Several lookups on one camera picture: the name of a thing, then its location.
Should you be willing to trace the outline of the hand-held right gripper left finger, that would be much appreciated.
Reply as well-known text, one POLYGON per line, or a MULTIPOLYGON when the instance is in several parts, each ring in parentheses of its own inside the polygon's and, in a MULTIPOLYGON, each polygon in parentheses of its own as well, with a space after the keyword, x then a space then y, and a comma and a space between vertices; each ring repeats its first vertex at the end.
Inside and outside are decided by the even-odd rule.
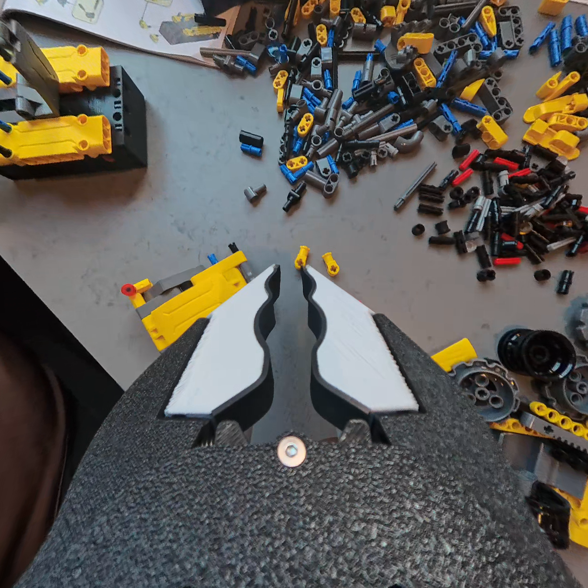
POLYGON ((267 344, 276 325, 281 267, 270 265, 217 307, 174 383, 166 419, 257 422, 273 402, 267 344))

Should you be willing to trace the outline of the black and blue pin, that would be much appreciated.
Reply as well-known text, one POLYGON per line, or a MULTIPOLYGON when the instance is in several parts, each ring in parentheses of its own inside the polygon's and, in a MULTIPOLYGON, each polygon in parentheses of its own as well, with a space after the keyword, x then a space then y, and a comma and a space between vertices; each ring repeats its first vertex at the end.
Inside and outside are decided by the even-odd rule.
POLYGON ((261 158, 263 154, 264 137, 241 129, 239 132, 240 150, 242 153, 261 158))

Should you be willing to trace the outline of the yellow and black brick assembly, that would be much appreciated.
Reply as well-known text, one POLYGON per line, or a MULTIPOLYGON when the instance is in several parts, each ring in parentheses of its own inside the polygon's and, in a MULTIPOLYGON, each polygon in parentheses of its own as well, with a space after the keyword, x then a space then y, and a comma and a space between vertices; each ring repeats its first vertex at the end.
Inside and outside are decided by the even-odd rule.
POLYGON ((1 19, 1 176, 10 180, 148 165, 146 102, 105 48, 40 48, 1 19))

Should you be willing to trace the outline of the black axle rod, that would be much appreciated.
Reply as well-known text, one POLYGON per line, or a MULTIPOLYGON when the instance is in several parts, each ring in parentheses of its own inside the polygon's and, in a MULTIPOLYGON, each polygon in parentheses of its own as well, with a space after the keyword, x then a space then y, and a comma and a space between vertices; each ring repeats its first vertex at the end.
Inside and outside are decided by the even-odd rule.
POLYGON ((397 198, 393 206, 393 211, 400 212, 411 196, 416 192, 417 188, 424 182, 424 180, 436 169, 437 162, 433 161, 426 166, 414 180, 411 181, 409 186, 401 193, 400 197, 397 198))

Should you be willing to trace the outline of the yellow curved brick assembly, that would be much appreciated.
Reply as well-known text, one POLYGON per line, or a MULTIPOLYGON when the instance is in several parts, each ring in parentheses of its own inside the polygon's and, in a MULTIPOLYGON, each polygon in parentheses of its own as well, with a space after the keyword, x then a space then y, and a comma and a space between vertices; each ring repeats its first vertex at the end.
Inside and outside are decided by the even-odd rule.
POLYGON ((254 278, 247 257, 235 242, 231 254, 210 266, 196 266, 157 282, 125 283, 128 298, 158 352, 176 342, 198 319, 207 318, 254 278))

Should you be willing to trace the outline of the grey desk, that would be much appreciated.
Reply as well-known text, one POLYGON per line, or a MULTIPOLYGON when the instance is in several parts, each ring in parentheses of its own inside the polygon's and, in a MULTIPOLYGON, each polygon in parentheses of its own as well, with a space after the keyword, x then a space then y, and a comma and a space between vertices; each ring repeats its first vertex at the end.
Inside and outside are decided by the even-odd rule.
POLYGON ((143 172, 6 182, 1 254, 121 385, 70 485, 24 587, 577 587, 533 520, 489 427, 428 357, 462 336, 493 354, 510 326, 558 327, 568 303, 532 268, 476 280, 475 253, 430 247, 416 202, 393 204, 449 147, 417 153, 360 179, 333 200, 313 188, 282 211, 275 164, 279 120, 269 81, 150 55, 125 68, 148 100, 143 172), (261 158, 241 129, 264 137, 261 158), (267 186, 251 204, 246 187, 267 186), (201 424, 159 418, 202 327, 159 355, 115 287, 167 276, 235 241, 254 272, 281 267, 269 334, 275 405, 266 443, 196 446, 201 424), (293 260, 383 316, 387 342, 424 412, 382 416, 391 444, 330 435, 311 407, 315 337, 293 260), (340 266, 329 276, 322 255, 340 266))

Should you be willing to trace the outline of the pile of wheels and tires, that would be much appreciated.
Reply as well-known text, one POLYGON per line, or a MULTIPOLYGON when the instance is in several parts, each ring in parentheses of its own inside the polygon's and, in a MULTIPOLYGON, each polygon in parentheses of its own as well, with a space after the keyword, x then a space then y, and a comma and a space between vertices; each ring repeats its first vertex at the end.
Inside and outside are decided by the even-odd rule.
POLYGON ((533 398, 568 420, 587 424, 587 295, 572 301, 562 334, 512 326, 497 338, 497 357, 453 360, 449 375, 488 423, 530 405, 516 376, 533 398))

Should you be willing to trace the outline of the yellow curved panel piece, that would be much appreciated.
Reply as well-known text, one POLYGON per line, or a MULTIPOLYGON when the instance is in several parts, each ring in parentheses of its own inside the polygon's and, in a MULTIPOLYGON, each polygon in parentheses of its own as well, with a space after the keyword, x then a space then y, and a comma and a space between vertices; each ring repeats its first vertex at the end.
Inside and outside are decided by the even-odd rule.
POLYGON ((431 356, 431 359, 446 373, 461 363, 468 363, 478 357, 473 344, 466 337, 431 356))

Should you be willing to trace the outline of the pile of small brick parts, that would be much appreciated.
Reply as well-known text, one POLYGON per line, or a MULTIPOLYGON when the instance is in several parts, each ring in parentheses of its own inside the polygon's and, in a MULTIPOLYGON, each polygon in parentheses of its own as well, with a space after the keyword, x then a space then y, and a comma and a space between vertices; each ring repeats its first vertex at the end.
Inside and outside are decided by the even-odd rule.
POLYGON ((268 58, 284 126, 278 164, 292 185, 284 212, 307 185, 329 198, 340 170, 355 179, 413 152, 428 131, 454 140, 452 169, 413 194, 417 214, 438 220, 430 247, 475 253, 481 283, 523 259, 587 253, 587 197, 570 190, 570 164, 587 146, 586 14, 548 21, 529 45, 531 56, 546 47, 555 71, 523 113, 521 147, 509 149, 513 107, 500 83, 525 45, 520 6, 286 1, 281 35, 269 10, 256 30, 257 12, 201 54, 231 75, 255 75, 268 58))

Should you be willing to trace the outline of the small yellow connector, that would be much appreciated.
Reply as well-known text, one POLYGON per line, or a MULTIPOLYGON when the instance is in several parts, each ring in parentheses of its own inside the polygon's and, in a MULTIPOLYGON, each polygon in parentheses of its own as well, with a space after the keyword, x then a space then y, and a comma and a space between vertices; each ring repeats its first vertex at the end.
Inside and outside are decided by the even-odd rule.
MULTIPOLYGON (((299 247, 298 254, 295 258, 295 268, 297 270, 302 270, 306 267, 307 260, 309 257, 310 248, 305 245, 301 245, 299 247)), ((338 262, 335 260, 332 252, 326 252, 322 255, 322 260, 326 266, 327 273, 329 276, 337 276, 340 272, 340 266, 338 262)))

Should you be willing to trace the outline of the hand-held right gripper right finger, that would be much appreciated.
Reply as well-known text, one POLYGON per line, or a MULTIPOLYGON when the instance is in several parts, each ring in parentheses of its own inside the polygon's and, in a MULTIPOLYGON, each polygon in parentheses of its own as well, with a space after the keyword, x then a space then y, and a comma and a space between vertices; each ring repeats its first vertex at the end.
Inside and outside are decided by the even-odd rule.
POLYGON ((301 273, 316 338, 311 399, 324 419, 417 413, 419 402, 376 324, 375 313, 311 266, 301 273))

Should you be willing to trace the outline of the instruction booklet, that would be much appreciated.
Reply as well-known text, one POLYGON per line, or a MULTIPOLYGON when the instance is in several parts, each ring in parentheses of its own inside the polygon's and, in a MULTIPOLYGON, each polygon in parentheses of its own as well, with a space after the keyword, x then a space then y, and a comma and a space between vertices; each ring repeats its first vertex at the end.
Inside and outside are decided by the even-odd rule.
POLYGON ((202 1, 1 1, 1 14, 26 13, 149 54, 211 66, 201 48, 223 48, 239 7, 221 13, 224 27, 199 24, 202 1))

